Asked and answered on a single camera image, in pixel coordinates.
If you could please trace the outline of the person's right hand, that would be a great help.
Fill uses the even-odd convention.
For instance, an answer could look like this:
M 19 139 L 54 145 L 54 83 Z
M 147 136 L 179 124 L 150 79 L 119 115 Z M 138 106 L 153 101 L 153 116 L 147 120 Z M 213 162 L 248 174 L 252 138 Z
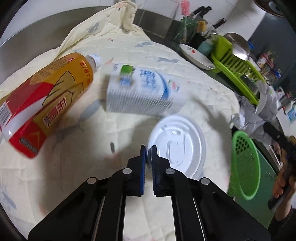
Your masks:
M 285 173 L 285 170 L 286 170 L 286 167 L 283 166 L 279 175 L 275 179 L 275 183 L 273 186 L 273 196 L 275 198 L 278 198 L 280 195 L 284 193 L 283 188 L 287 183 L 283 176 Z M 295 193 L 295 176 L 290 176 L 289 185 L 290 185 L 290 191 L 287 195 L 287 198 L 291 198 Z

